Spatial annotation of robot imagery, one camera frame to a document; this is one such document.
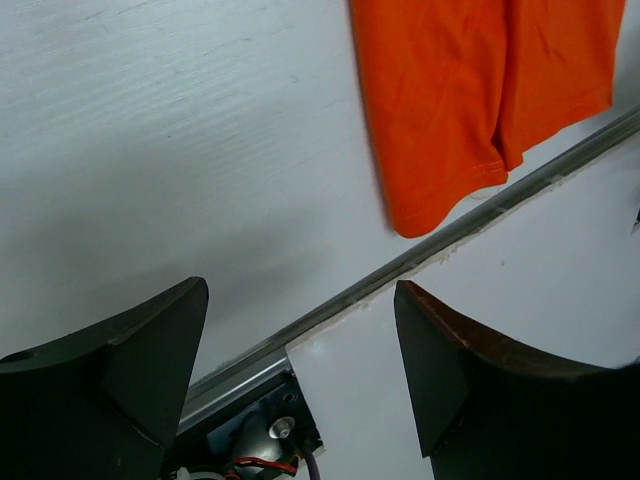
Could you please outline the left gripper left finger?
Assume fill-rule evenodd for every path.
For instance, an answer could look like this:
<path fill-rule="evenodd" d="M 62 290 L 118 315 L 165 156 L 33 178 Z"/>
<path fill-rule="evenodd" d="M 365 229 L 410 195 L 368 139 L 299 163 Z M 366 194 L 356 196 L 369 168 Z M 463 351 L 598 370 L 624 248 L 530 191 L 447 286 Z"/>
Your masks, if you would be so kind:
<path fill-rule="evenodd" d="M 190 277 L 1 360 L 4 479 L 155 479 L 176 437 L 208 286 Z"/>

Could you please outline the orange t-shirt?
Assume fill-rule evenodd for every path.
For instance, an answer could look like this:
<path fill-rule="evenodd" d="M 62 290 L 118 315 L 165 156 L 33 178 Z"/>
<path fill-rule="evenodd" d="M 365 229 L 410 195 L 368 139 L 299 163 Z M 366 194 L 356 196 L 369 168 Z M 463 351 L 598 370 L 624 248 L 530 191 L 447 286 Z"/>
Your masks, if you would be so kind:
<path fill-rule="evenodd" d="M 353 1 L 388 219 L 437 228 L 524 153 L 613 102 L 621 1 Z"/>

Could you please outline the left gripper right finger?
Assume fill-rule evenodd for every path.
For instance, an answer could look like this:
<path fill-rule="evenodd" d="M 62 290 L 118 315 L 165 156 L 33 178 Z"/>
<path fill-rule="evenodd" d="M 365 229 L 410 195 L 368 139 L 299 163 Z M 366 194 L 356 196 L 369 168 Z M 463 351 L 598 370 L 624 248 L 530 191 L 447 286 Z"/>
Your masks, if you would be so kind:
<path fill-rule="evenodd" d="M 639 366 L 512 339 L 400 281 L 394 313 L 421 454 L 438 479 L 635 479 Z"/>

